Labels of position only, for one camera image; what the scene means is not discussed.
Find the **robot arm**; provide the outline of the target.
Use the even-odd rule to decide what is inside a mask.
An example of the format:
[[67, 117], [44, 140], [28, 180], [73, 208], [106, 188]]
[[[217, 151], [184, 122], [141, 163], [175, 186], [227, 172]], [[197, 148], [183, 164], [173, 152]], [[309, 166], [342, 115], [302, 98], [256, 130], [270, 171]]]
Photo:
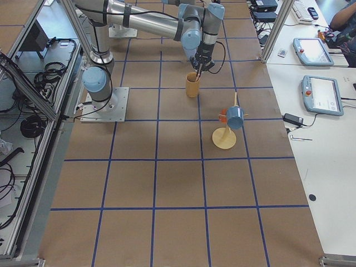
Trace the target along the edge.
[[107, 70], [113, 63], [110, 51], [110, 24], [155, 34], [180, 42], [196, 71], [209, 72], [215, 43], [224, 19], [225, 7], [220, 3], [197, 6], [195, 1], [164, 1], [179, 8], [176, 17], [159, 11], [148, 11], [122, 1], [75, 1], [74, 5], [90, 22], [92, 63]]

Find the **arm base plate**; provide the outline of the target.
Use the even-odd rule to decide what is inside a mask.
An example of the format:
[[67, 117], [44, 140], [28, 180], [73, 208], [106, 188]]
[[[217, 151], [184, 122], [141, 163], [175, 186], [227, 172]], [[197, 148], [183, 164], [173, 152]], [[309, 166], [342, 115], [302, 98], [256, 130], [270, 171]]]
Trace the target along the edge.
[[83, 123], [125, 122], [129, 88], [115, 87], [109, 103], [93, 102], [85, 105], [80, 121]]
[[109, 26], [109, 38], [111, 39], [127, 39], [136, 37], [137, 29], [127, 28], [115, 23]]

